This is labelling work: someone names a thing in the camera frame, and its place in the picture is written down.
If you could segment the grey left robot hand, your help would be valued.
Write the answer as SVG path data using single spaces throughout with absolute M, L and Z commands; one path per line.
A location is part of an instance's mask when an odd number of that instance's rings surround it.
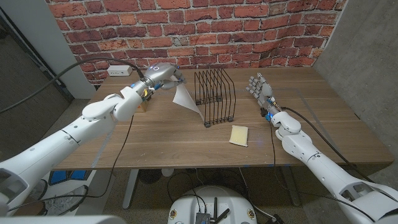
M 179 66 L 169 62 L 151 65 L 141 80 L 153 90 L 169 90 L 187 82 Z

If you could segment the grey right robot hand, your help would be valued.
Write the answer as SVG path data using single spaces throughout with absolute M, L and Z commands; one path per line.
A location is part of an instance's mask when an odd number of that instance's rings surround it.
M 267 83 L 261 73 L 257 73 L 257 77 L 251 77 L 246 90 L 252 94 L 257 100 L 261 109 L 261 116 L 270 121 L 271 118 L 281 112 L 281 108 L 277 104 L 272 87 Z

